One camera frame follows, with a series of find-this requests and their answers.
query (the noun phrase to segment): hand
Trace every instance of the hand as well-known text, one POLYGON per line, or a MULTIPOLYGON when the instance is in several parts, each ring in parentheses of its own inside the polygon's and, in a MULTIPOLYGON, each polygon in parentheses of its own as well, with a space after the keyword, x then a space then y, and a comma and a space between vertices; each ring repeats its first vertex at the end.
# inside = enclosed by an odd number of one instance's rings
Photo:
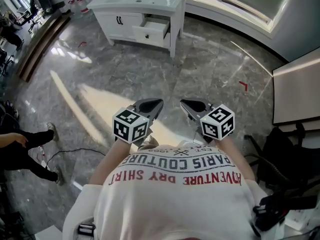
POLYGON ((26 142, 28 142, 27 138, 19 133, 14 134, 14 140, 22 145, 22 147, 26 147, 26 142))

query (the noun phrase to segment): white cabinet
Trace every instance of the white cabinet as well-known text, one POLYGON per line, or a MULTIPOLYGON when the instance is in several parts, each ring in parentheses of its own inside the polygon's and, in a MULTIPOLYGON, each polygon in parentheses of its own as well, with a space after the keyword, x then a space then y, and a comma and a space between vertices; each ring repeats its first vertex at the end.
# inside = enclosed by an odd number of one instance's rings
POLYGON ((131 12, 94 12, 104 34, 110 38, 135 39, 133 26, 140 26, 144 21, 143 13, 131 12))

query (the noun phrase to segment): marble floor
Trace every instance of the marble floor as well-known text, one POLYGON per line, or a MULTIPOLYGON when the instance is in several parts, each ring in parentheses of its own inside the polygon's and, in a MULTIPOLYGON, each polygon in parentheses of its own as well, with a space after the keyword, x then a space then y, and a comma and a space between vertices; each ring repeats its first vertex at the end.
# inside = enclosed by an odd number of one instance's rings
MULTIPOLYGON (((253 150, 243 140, 254 135, 263 143, 272 129, 271 70, 283 65, 264 48, 219 26, 185 17, 183 38, 176 57, 156 47, 107 43, 93 15, 72 20, 48 49, 29 83, 17 81, 9 98, 20 114, 21 128, 43 131, 56 125, 59 141, 44 145, 45 158, 59 150, 89 148, 107 153, 114 142, 112 115, 136 100, 157 97, 165 101, 154 124, 160 144, 177 145, 197 138, 195 125, 179 106, 186 97, 207 98, 235 112, 231 137, 242 152, 253 150)), ((39 150, 29 155, 37 160, 39 150)), ((60 153, 66 184, 37 178, 27 170, 7 173, 12 207, 20 211, 31 233, 51 225, 62 229, 80 190, 103 156, 92 151, 60 153)))

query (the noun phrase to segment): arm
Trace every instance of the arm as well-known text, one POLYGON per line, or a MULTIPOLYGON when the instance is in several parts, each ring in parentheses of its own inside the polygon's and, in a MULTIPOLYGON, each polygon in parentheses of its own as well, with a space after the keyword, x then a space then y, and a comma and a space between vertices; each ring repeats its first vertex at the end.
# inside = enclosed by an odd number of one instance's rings
POLYGON ((240 172, 246 180, 256 180, 255 174, 252 171, 249 163, 237 149, 234 142, 229 136, 225 137, 223 140, 215 139, 214 141, 216 147, 224 151, 232 159, 232 161, 238 167, 238 169, 240 170, 240 172))
POLYGON ((89 184, 103 185, 108 175, 130 154, 131 144, 118 139, 95 169, 89 184))
POLYGON ((13 142, 20 143, 24 148, 26 147, 27 138, 19 133, 7 133, 0 135, 0 148, 4 148, 13 142))

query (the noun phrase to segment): wooden plank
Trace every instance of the wooden plank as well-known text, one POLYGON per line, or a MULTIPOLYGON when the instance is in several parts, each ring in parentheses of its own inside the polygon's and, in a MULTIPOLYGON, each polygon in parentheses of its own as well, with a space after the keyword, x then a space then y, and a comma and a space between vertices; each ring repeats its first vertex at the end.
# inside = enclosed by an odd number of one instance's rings
POLYGON ((47 22, 39 29, 35 36, 31 39, 30 44, 27 47, 26 54, 19 60, 17 65, 17 74, 21 77, 24 74, 25 67, 33 56, 39 43, 43 40, 47 32, 52 29, 61 19, 61 12, 54 13, 51 17, 52 20, 48 19, 47 22))
POLYGON ((42 55, 46 52, 48 47, 51 45, 52 41, 56 38, 56 36, 60 33, 60 31, 64 28, 64 26, 70 21, 69 16, 61 17, 60 21, 56 24, 54 29, 52 29, 42 42, 39 44, 38 48, 36 49, 35 53, 33 54, 31 60, 29 61, 26 69, 24 71, 23 76, 21 77, 26 82, 29 82, 32 74, 34 73, 42 55))

